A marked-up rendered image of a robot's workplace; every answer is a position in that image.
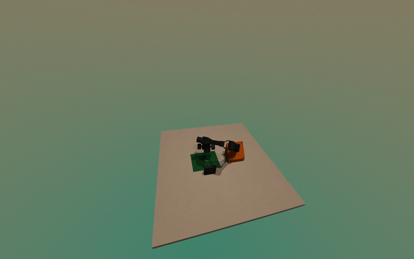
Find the green circuit board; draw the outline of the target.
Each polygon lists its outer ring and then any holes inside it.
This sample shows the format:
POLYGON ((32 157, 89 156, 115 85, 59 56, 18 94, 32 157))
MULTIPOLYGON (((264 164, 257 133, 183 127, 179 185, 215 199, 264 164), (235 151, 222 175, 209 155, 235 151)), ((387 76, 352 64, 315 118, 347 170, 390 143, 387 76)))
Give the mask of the green circuit board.
POLYGON ((205 166, 210 166, 214 164, 216 164, 216 168, 221 167, 215 151, 210 151, 209 153, 191 154, 190 156, 193 166, 193 172, 202 171, 204 170, 205 166))

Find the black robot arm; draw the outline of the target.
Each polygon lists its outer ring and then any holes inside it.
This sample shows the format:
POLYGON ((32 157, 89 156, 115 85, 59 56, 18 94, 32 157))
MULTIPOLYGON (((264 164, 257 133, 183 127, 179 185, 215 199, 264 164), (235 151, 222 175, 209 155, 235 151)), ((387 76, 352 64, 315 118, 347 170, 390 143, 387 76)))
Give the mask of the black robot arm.
MULTIPOLYGON (((234 141, 230 141, 230 140, 227 140, 227 141, 229 141, 228 150, 230 151, 234 150, 235 152, 239 152, 240 144, 237 144, 234 141)), ((204 153, 210 152, 209 146, 206 146, 206 145, 213 144, 213 145, 218 145, 218 146, 222 146, 223 148, 225 148, 224 145, 225 145, 225 142, 227 141, 216 141, 216 140, 211 140, 208 137, 197 137, 197 142, 202 143, 202 145, 205 145, 203 146, 204 153)))

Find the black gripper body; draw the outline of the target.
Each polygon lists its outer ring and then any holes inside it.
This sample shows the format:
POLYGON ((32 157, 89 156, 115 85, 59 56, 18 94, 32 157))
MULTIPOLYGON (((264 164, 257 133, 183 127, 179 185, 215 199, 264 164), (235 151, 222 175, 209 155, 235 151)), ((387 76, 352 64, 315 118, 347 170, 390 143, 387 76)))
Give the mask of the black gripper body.
MULTIPOLYGON (((198 143, 198 147, 197 147, 197 149, 203 149, 203 146, 205 146, 205 145, 202 145, 202 143, 198 143)), ((215 145, 213 145, 213 144, 211 144, 211 145, 206 145, 206 146, 209 146, 209 149, 211 148, 212 150, 214 150, 215 149, 215 145)))

